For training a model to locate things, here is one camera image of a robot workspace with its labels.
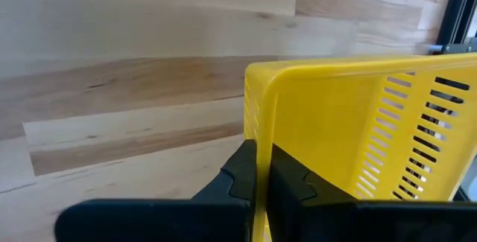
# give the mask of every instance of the black plastic jaw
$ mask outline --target black plastic jaw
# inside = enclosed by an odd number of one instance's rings
[[[267,212],[274,242],[477,241],[473,203],[357,200],[277,146]]]
[[[256,145],[245,141],[191,200],[90,200],[63,211],[57,241],[250,241]]]

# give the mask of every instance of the yellow plastic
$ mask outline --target yellow plastic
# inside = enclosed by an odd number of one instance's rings
[[[476,153],[476,89],[477,54],[250,65],[244,132],[257,142],[253,240],[263,239],[273,143],[359,199],[449,200]]]

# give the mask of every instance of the yellow plastic basket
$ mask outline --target yellow plastic basket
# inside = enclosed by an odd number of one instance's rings
[[[477,54],[250,65],[253,239],[263,238],[273,143],[359,199],[449,200],[475,155],[476,88]]]

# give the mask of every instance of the black metal frame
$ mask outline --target black metal frame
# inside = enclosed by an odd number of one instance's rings
[[[436,44],[463,43],[476,10],[477,0],[449,0]]]

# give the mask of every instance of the wooden wall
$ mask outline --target wooden wall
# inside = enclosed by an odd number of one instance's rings
[[[446,1],[0,0],[0,241],[93,197],[190,197],[243,139],[249,63],[423,53]]]

